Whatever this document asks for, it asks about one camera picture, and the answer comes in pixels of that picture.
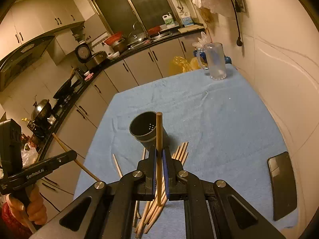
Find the left hand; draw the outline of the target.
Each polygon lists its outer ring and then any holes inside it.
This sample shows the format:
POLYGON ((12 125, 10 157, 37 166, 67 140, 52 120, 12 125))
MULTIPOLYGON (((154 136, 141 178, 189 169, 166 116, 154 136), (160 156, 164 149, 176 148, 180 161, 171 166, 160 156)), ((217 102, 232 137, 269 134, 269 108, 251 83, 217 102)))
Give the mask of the left hand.
POLYGON ((36 184, 33 185, 32 191, 30 192, 30 203, 27 208, 11 194, 6 195, 6 201, 13 217, 23 226, 27 227, 27 223, 22 216, 23 212, 27 213, 30 222, 34 222, 36 225, 46 224, 48 219, 46 207, 43 203, 43 197, 39 193, 39 187, 36 184))

